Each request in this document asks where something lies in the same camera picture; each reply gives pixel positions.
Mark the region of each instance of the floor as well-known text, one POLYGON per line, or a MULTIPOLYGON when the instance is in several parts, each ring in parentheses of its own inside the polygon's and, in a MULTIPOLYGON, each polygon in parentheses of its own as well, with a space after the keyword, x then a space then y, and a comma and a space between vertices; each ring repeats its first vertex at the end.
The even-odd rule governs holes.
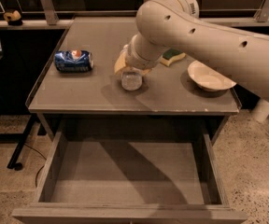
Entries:
MULTIPOLYGON (((0 117, 0 133, 22 132, 28 118, 0 117)), ((47 157, 51 142, 46 135, 36 135, 38 128, 36 123, 26 144, 47 157)), ((36 174, 45 163, 40 154, 25 147, 19 159, 23 169, 9 170, 7 163, 15 146, 0 143, 0 223, 20 223, 11 212, 32 201, 36 174)), ((269 224, 269 117, 259 123, 249 110, 241 110, 230 117, 214 151, 230 206, 247 213, 244 224, 269 224)))

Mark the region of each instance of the speckled floor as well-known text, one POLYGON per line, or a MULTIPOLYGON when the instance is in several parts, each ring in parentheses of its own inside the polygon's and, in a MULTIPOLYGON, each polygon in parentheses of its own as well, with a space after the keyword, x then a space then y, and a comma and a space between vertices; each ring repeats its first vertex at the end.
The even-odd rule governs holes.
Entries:
MULTIPOLYGON (((28 117, 2 117, 0 133, 22 132, 27 120, 28 117)), ((47 136, 36 135, 38 128, 36 123, 26 143, 47 156, 51 142, 47 136)), ((20 223, 10 214, 13 208, 33 200, 35 176, 45 162, 25 147, 19 159, 23 169, 7 169, 15 146, 0 144, 0 223, 20 223)), ((241 110, 230 117, 214 150, 230 206, 247 213, 244 224, 269 224, 269 117, 261 124, 248 110, 241 110)))

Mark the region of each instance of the drawer bottom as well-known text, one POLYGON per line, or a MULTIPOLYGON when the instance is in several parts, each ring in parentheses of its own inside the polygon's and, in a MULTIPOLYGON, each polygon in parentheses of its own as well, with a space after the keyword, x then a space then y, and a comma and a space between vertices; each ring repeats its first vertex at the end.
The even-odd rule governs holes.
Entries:
POLYGON ((52 203, 204 204, 191 143, 69 142, 52 203))

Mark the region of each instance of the soda can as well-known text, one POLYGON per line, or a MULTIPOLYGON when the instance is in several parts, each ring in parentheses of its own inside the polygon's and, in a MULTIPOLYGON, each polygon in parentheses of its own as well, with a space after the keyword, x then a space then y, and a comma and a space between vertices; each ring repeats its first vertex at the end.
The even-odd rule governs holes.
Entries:
POLYGON ((88 72, 93 69, 92 54, 87 50, 59 50, 54 55, 58 71, 66 73, 88 72))

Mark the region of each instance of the desk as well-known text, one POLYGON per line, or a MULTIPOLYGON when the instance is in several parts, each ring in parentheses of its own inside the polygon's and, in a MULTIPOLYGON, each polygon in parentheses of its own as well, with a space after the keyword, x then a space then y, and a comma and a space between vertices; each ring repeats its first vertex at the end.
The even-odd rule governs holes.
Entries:
POLYGON ((76 18, 59 50, 85 49, 94 68, 85 74, 61 74, 54 63, 30 95, 29 110, 42 119, 51 114, 150 114, 228 117, 239 112, 233 91, 206 92, 189 78, 193 58, 170 67, 159 64, 138 91, 125 91, 114 76, 120 50, 136 34, 134 18, 76 18))
POLYGON ((233 91, 206 92, 187 57, 159 64, 138 91, 114 76, 134 18, 76 18, 59 50, 86 49, 94 68, 61 74, 50 59, 27 104, 53 140, 25 223, 241 223, 229 207, 212 144, 239 112, 233 91), (60 127, 54 130, 55 120, 60 127))

